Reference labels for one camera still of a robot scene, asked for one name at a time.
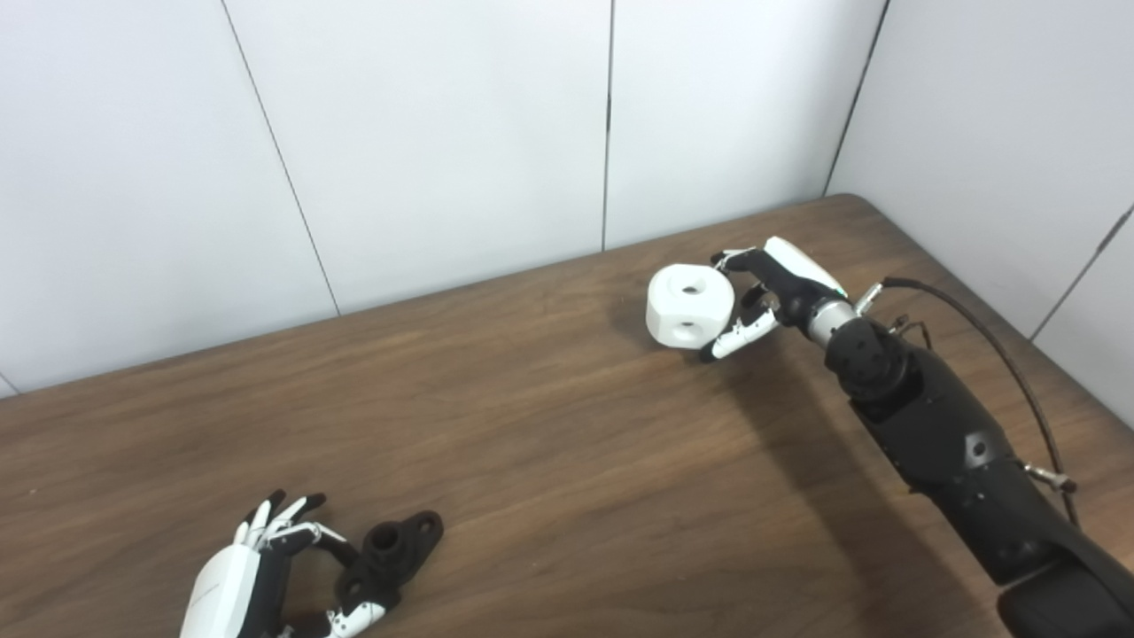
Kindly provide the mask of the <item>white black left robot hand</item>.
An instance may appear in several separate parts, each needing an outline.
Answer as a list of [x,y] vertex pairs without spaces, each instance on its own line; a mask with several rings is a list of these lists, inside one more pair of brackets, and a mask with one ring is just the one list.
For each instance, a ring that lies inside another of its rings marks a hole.
[[336,609],[284,620],[291,559],[323,548],[348,568],[359,554],[341,534],[303,517],[327,501],[323,493],[284,505],[276,490],[237,526],[232,541],[196,577],[183,615],[183,637],[356,637],[400,605],[393,588],[369,592]]

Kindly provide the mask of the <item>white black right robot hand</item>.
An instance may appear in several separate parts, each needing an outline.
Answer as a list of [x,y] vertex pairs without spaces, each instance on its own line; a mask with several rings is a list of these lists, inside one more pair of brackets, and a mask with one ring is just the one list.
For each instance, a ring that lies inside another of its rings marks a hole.
[[742,295],[733,327],[701,347],[700,361],[726,358],[777,327],[796,327],[822,350],[844,323],[858,318],[848,295],[806,253],[773,236],[763,246],[721,250],[711,258],[721,274],[748,272],[758,282]]

